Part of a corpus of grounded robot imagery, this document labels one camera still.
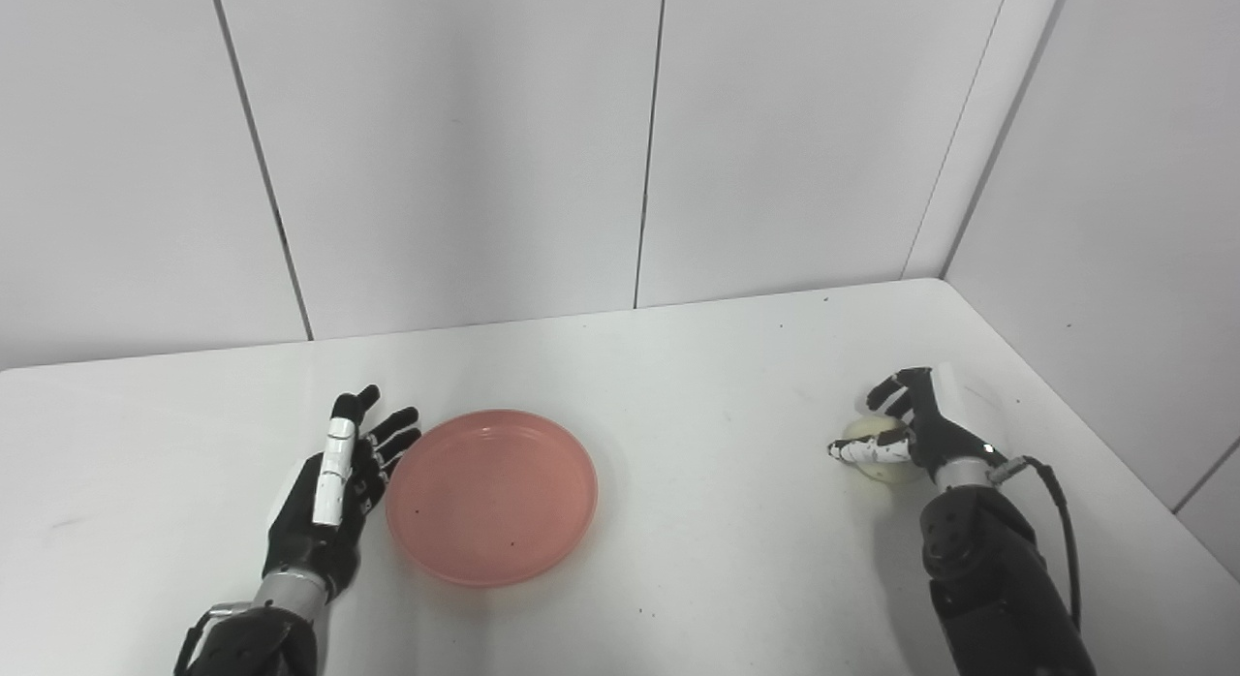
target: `fingertip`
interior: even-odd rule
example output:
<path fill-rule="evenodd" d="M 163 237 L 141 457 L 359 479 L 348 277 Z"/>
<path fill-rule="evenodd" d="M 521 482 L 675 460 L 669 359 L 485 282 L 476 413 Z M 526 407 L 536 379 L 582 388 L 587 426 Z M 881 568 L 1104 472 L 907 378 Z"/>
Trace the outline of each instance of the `fingertip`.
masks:
<path fill-rule="evenodd" d="M 362 407 L 362 412 L 366 412 L 374 403 L 379 402 L 379 387 L 371 383 L 362 388 L 362 392 L 357 393 L 357 403 Z"/>

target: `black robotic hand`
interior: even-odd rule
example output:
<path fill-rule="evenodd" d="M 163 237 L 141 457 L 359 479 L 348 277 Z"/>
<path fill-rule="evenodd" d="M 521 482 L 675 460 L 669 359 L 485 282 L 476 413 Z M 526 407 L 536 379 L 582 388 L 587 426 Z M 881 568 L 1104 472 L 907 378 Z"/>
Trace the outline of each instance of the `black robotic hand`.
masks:
<path fill-rule="evenodd" d="M 882 381 L 866 397 L 866 407 L 900 424 L 870 437 L 839 439 L 831 444 L 831 455 L 848 463 L 911 460 L 931 478 L 956 458 L 978 458 L 992 466 L 1004 464 L 1004 455 L 971 432 L 967 422 L 954 420 L 962 419 L 949 402 L 957 387 L 940 382 L 936 388 L 940 377 L 951 378 L 951 372 L 921 366 L 897 371 Z M 941 402 L 944 396 L 949 401 Z"/>
<path fill-rule="evenodd" d="M 367 386 L 355 396 L 346 393 L 337 399 L 336 412 L 351 411 L 350 418 L 355 419 L 355 424 L 361 424 L 366 411 L 378 401 L 378 396 L 376 386 Z M 353 398 L 355 407 L 342 408 L 341 402 L 346 398 Z M 345 486 L 343 509 L 337 527 L 316 526 L 311 521 L 324 454 L 306 459 L 284 507 L 267 533 L 263 576 L 289 568 L 309 571 L 326 582 L 327 600 L 345 592 L 357 573 L 357 541 L 366 525 L 366 515 L 383 497 L 392 470 L 419 437 L 422 430 L 418 428 L 418 411 L 407 407 L 358 438 L 353 447 L 352 473 Z"/>
<path fill-rule="evenodd" d="M 367 386 L 357 394 L 341 394 L 332 409 L 334 423 L 339 418 L 348 419 L 352 423 L 348 430 L 358 430 L 366 411 L 378 398 L 376 386 Z M 186 635 L 174 675 L 315 675 L 315 618 L 353 583 L 358 566 L 357 541 L 366 515 L 383 497 L 392 470 L 419 437 L 418 411 L 408 407 L 357 438 L 340 499 L 339 526 L 314 522 L 324 454 L 306 459 L 268 530 L 263 583 L 254 600 L 219 604 L 203 614 Z M 198 639 L 213 618 L 221 620 L 207 634 L 202 654 L 190 665 Z"/>

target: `white table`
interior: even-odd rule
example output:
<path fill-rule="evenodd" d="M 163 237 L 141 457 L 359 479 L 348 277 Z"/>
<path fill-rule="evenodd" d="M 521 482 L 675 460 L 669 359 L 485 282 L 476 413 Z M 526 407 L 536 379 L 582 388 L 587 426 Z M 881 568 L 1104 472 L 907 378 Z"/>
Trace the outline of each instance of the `white table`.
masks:
<path fill-rule="evenodd" d="M 1102 674 L 1234 674 L 1240 584 L 947 284 L 919 280 L 0 373 L 0 665 L 170 671 L 205 605 L 258 583 L 267 512 L 332 398 L 378 416 L 548 416 L 600 500 L 552 572 L 496 590 L 407 569 L 382 510 L 330 618 L 329 675 L 955 674 L 925 590 L 925 483 L 825 443 L 889 372 L 954 361 L 1002 396 L 1076 521 Z M 1054 507 L 1004 486 L 1065 583 Z"/>

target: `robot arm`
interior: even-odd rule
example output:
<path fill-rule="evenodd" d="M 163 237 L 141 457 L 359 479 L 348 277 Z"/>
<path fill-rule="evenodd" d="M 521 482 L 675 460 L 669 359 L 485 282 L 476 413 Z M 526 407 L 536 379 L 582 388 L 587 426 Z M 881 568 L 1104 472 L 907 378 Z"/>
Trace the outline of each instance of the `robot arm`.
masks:
<path fill-rule="evenodd" d="M 894 428 L 837 440 L 828 450 L 853 464 L 913 461 L 937 486 L 939 496 L 921 512 L 921 561 L 962 676 L 1091 676 L 1079 630 L 1076 549 L 1063 489 L 1049 465 L 1028 456 L 1008 460 L 975 432 L 980 417 L 968 406 L 977 391 L 965 387 L 950 365 L 899 371 L 866 402 L 870 411 L 894 417 Z M 1028 466 L 1047 483 L 1064 522 L 1071 613 L 1047 573 L 1033 527 L 998 490 Z"/>
<path fill-rule="evenodd" d="M 314 676 L 317 644 L 312 625 L 357 573 L 357 541 L 366 515 L 378 504 L 392 470 L 422 435 L 418 411 L 402 409 L 357 440 L 356 432 L 378 388 L 336 401 L 326 451 L 301 465 L 284 506 L 268 531 L 263 580 L 254 599 L 219 604 L 186 635 L 174 676 Z M 343 425 L 343 419 L 352 429 Z M 340 456 L 347 456 L 342 465 Z M 342 480 L 335 485 L 332 476 Z M 201 654 L 190 665 L 205 628 Z"/>

